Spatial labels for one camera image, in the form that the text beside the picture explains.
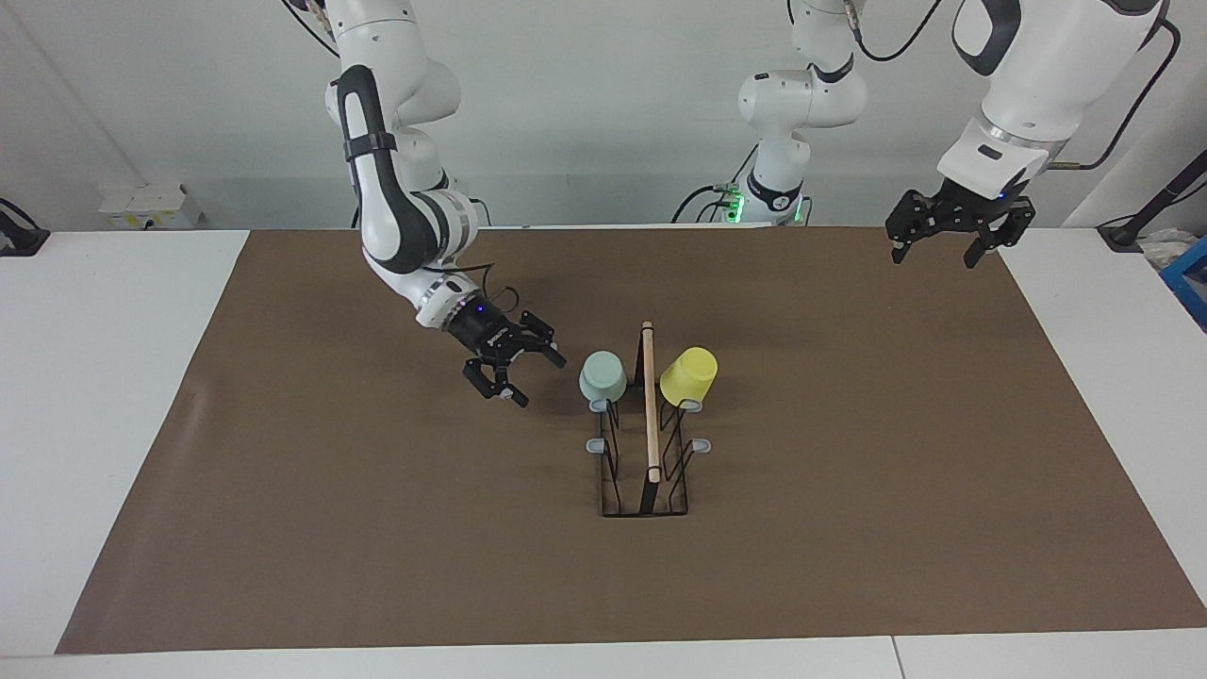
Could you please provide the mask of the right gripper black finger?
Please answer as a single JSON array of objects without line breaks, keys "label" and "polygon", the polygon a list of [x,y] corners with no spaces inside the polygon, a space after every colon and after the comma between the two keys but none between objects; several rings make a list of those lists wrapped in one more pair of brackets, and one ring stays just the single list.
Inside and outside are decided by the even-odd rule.
[{"label": "right gripper black finger", "polygon": [[511,384],[511,359],[467,359],[462,374],[484,399],[512,400],[520,408],[529,406],[529,396]]},{"label": "right gripper black finger", "polygon": [[538,315],[521,312],[517,328],[518,349],[514,353],[517,359],[519,356],[540,355],[552,362],[556,369],[565,369],[565,365],[568,365],[568,359],[556,349],[554,327],[540,320]]}]

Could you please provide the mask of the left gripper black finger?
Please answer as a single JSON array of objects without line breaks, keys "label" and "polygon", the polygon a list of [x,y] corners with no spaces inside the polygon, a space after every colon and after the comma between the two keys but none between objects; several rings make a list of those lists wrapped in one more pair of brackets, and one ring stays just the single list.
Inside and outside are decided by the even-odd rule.
[{"label": "left gripper black finger", "polygon": [[986,215],[969,218],[970,224],[975,226],[976,238],[963,254],[966,267],[978,267],[984,254],[991,253],[996,248],[1013,248],[1030,228],[1033,218],[1032,201],[1011,201],[1004,212],[993,215],[993,219]]},{"label": "left gripper black finger", "polygon": [[886,235],[893,246],[896,265],[906,258],[914,242],[934,235],[933,201],[919,191],[905,191],[885,221]]}]

